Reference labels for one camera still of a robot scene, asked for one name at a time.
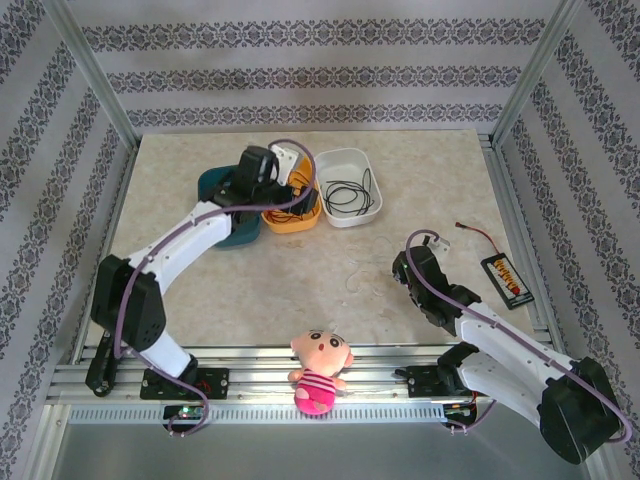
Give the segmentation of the white plastic bin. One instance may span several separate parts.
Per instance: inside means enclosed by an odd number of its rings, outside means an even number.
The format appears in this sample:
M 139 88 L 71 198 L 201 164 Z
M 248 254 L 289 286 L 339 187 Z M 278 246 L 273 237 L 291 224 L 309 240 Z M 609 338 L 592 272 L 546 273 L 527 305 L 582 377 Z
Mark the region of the white plastic bin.
M 367 155 L 358 148 L 340 148 L 320 153 L 315 162 L 329 224 L 350 228 L 372 222 L 383 199 Z

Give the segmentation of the pink plush doll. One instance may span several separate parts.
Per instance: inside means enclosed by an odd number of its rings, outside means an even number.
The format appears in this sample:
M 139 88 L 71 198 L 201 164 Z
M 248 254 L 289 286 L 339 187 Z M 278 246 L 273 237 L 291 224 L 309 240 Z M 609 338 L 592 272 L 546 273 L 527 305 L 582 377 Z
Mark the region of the pink plush doll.
M 300 363 L 288 374 L 296 407 L 309 416 L 328 413 L 337 395 L 347 389 L 339 374 L 353 364 L 350 345 L 333 332 L 309 330 L 294 338 L 290 346 Z

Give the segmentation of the aluminium corner post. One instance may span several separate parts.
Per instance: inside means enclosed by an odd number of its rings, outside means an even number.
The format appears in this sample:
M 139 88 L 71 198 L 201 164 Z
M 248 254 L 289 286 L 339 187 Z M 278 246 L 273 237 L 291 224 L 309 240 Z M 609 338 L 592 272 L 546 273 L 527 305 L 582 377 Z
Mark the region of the aluminium corner post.
M 57 32 L 71 52 L 85 80 L 105 109 L 128 150 L 137 150 L 141 139 L 121 105 L 106 73 L 89 45 L 67 0 L 40 0 Z
M 542 76 L 554 51 L 583 3 L 584 0 L 559 0 L 532 56 L 516 83 L 515 89 L 504 105 L 494 129 L 489 135 L 491 147 L 494 150 L 497 150 L 504 143 L 518 115 L 528 101 L 529 95 Z

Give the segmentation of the grey metal panel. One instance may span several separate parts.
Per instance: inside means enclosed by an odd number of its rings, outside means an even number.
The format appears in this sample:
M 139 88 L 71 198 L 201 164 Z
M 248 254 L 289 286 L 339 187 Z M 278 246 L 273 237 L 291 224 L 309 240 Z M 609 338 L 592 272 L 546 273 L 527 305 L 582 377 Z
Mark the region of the grey metal panel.
M 495 419 L 467 436 L 436 424 L 73 425 L 52 480 L 589 480 L 535 431 Z

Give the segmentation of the small controller board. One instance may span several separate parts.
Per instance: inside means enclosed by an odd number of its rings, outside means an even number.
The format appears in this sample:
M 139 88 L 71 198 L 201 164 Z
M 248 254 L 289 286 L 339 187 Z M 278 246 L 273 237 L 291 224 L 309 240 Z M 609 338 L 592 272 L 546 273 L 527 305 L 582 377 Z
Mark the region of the small controller board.
M 471 403 L 449 403 L 444 404 L 444 413 L 447 418 L 459 422 L 473 423 L 478 415 L 477 405 Z
M 200 405 L 168 405 L 163 411 L 166 421 L 199 421 L 203 415 L 204 408 Z

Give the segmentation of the teal plastic bin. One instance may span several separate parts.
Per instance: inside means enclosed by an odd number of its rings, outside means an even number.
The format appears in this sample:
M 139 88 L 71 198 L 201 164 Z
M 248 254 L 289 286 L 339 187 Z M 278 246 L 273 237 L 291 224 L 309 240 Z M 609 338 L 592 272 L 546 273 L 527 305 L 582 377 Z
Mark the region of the teal plastic bin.
M 211 168 L 198 179 L 198 200 L 209 200 L 216 187 L 227 187 L 235 172 L 234 165 Z M 231 249 L 248 245 L 258 239 L 261 218 L 257 212 L 240 212 L 234 216 L 232 234 L 214 245 L 217 249 Z

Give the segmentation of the black yellow charger board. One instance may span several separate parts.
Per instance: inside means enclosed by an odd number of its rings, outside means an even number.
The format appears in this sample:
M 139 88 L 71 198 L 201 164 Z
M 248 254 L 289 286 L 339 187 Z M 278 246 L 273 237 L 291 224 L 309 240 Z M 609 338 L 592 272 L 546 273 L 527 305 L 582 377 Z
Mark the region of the black yellow charger board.
M 506 254 L 490 256 L 480 264 L 509 310 L 534 301 L 532 292 Z

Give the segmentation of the aluminium side rail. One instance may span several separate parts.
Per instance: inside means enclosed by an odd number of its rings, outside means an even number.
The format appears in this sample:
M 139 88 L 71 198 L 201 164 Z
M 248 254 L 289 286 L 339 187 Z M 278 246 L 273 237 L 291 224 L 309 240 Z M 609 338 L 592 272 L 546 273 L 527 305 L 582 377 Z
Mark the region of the aluminium side rail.
M 96 286 L 98 268 L 100 262 L 109 253 L 115 230 L 118 225 L 119 217 L 124 204 L 124 197 L 130 182 L 132 168 L 139 149 L 135 148 L 129 153 L 119 164 L 116 170 L 117 176 L 113 186 L 108 186 L 106 198 L 109 200 L 108 208 L 104 211 L 104 215 L 99 218 L 98 231 L 100 233 L 99 244 L 96 252 L 90 257 L 92 260 L 90 276 L 83 283 L 83 296 L 80 309 L 74 318 L 71 326 L 65 330 L 61 339 L 65 341 L 63 344 L 63 354 L 57 361 L 58 364 L 73 364 L 76 362 L 76 351 L 81 350 L 87 337 L 87 331 L 91 325 L 90 310 Z
M 504 158 L 493 147 L 488 135 L 479 134 L 478 140 L 503 220 L 510 258 L 534 296 L 534 300 L 526 306 L 534 337 L 542 343 L 552 345 L 560 353 L 566 353 L 567 350 L 562 341 L 551 300 Z

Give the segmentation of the aluminium extrusion rail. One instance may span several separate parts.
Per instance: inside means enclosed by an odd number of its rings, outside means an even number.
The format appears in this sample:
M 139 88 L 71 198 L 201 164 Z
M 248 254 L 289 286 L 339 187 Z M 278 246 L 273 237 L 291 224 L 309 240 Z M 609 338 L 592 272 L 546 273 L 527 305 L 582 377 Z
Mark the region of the aluminium extrusion rail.
M 351 403 L 395 402 L 408 398 L 408 366 L 436 365 L 450 350 L 450 345 L 363 345 L 352 349 L 354 363 L 340 373 L 347 389 L 340 400 Z M 548 345 L 542 347 L 543 358 L 524 352 L 519 359 L 498 362 L 496 356 L 480 352 L 463 362 L 464 376 L 475 390 L 492 397 L 497 390 L 513 392 L 515 397 L 538 400 L 548 386 L 549 379 L 562 377 L 558 365 L 571 367 L 568 360 Z M 200 367 L 229 370 L 227 398 L 212 403 L 249 402 L 284 404 L 293 399 L 294 387 L 288 374 L 300 363 L 287 347 L 195 347 L 191 354 Z M 143 400 L 140 388 L 147 367 L 132 356 L 124 357 L 116 366 L 110 388 L 89 387 L 85 380 L 89 367 L 97 355 L 94 347 L 87 347 L 78 363 L 56 367 L 45 402 L 48 405 L 85 404 L 157 404 L 178 405 L 198 402 L 186 400 Z

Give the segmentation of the orange plastic bin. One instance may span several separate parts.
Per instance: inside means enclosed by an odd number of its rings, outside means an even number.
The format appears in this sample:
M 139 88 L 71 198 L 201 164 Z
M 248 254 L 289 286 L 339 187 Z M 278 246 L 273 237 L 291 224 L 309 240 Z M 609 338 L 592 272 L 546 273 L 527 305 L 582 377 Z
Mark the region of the orange plastic bin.
M 311 162 L 307 157 L 304 157 L 299 166 L 291 172 L 287 185 L 293 188 L 294 195 L 308 186 L 311 171 Z M 307 196 L 307 200 L 313 202 L 313 207 L 309 208 L 307 205 L 307 210 L 302 220 L 293 220 L 289 211 L 282 210 L 262 212 L 262 220 L 272 232 L 277 234 L 290 234 L 313 228 L 322 213 L 322 201 L 318 187 L 318 181 L 315 181 L 313 191 Z

